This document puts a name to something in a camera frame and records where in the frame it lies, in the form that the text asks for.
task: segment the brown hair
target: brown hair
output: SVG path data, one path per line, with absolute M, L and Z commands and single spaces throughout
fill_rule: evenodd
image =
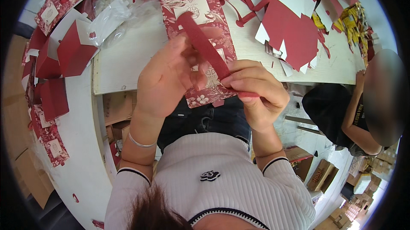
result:
M 139 196 L 133 208 L 128 230 L 193 230 L 181 215 L 167 208 L 159 186 L 148 188 Z

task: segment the white ribbed sweater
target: white ribbed sweater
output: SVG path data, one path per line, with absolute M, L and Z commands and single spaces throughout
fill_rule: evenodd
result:
M 201 181 L 209 171 L 220 176 Z M 231 214 L 272 230 L 308 229 L 315 219 L 310 194 L 286 158 L 275 158 L 262 174 L 251 163 L 246 144 L 228 135 L 178 139 L 165 148 L 153 182 L 163 189 L 167 205 L 192 225 L 212 213 Z M 131 202 L 149 184 L 141 172 L 120 169 L 105 215 L 106 230 L 126 229 Z

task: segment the silver bracelet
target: silver bracelet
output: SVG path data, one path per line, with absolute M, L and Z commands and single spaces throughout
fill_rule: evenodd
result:
M 138 145 L 138 146 L 140 146 L 140 147 L 149 148 L 149 147 L 151 147 L 151 146 L 157 145 L 157 142 L 156 142 L 156 141 L 155 141 L 155 143 L 153 143 L 153 144 L 151 144 L 151 145 L 141 145 L 140 143 L 138 143 L 137 141 L 135 141 L 135 140 L 132 138 L 131 133 L 128 133 L 128 136 L 130 137 L 130 140 L 131 140 L 134 144 L 136 144 L 136 145 Z

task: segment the jeans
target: jeans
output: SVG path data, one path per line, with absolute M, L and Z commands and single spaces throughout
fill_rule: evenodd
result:
M 193 109 L 188 107 L 183 97 L 177 108 L 165 118 L 157 144 L 164 153 L 166 146 L 184 135 L 208 132 L 238 138 L 247 143 L 250 150 L 250 126 L 245 118 L 243 103 L 237 96 L 225 99 L 222 106 L 207 104 Z

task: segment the red floral gift box flat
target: red floral gift box flat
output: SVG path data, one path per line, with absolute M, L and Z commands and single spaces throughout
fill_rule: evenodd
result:
M 209 39 L 209 42 L 218 51 L 226 62 L 236 60 L 235 48 L 229 32 L 219 0 L 160 0 L 164 24 L 168 38 L 172 39 L 183 32 L 182 26 L 177 24 L 178 17 L 187 11 L 193 12 L 192 18 L 200 27 L 218 27 L 223 30 L 218 38 Z M 200 91 L 191 87 L 185 94 L 189 108 L 217 102 L 223 104 L 223 99 L 237 95 L 237 92 L 226 89 L 213 68 L 206 72 L 208 83 Z

